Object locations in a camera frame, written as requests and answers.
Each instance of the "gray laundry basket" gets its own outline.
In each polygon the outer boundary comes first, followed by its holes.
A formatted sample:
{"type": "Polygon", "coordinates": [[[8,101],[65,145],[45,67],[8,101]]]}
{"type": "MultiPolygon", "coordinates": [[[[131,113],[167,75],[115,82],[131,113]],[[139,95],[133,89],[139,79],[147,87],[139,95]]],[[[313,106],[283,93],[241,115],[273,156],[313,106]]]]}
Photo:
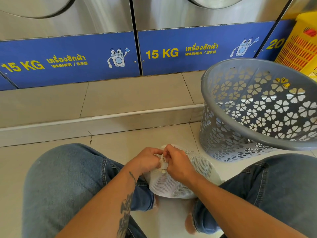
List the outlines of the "gray laundry basket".
{"type": "Polygon", "coordinates": [[[200,143],[232,162],[274,148],[317,147],[317,83],[286,66],[253,58],[219,62],[202,76],[200,143]]]}

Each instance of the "stainless steel washing machine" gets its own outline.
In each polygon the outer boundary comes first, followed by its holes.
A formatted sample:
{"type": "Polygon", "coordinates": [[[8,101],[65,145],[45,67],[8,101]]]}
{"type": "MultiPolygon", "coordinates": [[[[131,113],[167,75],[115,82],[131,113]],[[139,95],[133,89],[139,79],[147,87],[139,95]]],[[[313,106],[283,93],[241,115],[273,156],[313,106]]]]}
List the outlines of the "stainless steel washing machine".
{"type": "Polygon", "coordinates": [[[281,19],[276,22],[266,42],[259,49],[256,58],[274,61],[295,26],[297,15],[310,11],[317,11],[317,0],[292,0],[281,19]]]}
{"type": "Polygon", "coordinates": [[[129,0],[0,0],[0,40],[19,88],[140,75],[129,0]]]}
{"type": "Polygon", "coordinates": [[[143,75],[254,57],[288,1],[133,0],[143,75]]]}

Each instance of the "laundry basket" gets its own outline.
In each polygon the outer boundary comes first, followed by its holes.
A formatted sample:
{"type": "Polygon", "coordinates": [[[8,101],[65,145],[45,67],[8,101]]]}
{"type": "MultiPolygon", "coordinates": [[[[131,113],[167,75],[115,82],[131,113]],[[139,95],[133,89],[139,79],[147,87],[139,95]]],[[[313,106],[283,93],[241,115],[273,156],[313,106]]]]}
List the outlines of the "laundry basket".
{"type": "Polygon", "coordinates": [[[299,14],[275,62],[317,81],[317,12],[299,14]]]}
{"type": "Polygon", "coordinates": [[[317,148],[317,83],[294,69],[229,59],[204,73],[201,91],[200,143],[218,160],[242,160],[274,148],[317,148]]]}

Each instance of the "blue denim jeans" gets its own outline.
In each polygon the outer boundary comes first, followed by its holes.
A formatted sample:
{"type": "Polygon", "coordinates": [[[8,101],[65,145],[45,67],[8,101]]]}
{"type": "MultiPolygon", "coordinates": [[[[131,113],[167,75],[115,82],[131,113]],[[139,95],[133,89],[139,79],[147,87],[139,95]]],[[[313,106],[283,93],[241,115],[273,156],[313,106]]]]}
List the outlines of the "blue denim jeans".
{"type": "MultiPolygon", "coordinates": [[[[26,176],[22,237],[54,238],[122,167],[122,164],[83,144],[62,145],[44,153],[26,176]]],[[[317,159],[314,157],[279,155],[249,166],[221,188],[306,236],[317,237],[316,171],[317,159]]],[[[146,211],[153,204],[154,195],[140,177],[131,210],[146,211]]],[[[211,234],[220,229],[199,200],[193,218],[199,232],[211,234]]],[[[132,217],[126,237],[146,237],[132,217]]]]}

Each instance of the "person's left hand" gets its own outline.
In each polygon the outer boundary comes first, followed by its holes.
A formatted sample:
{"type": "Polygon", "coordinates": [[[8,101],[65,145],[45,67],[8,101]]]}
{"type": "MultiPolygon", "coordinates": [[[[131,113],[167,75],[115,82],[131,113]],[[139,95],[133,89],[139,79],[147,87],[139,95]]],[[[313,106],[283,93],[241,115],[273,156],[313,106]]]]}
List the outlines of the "person's left hand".
{"type": "Polygon", "coordinates": [[[150,172],[155,168],[160,168],[160,158],[155,154],[161,155],[163,151],[158,148],[147,147],[129,161],[129,163],[139,171],[140,175],[150,172]]]}

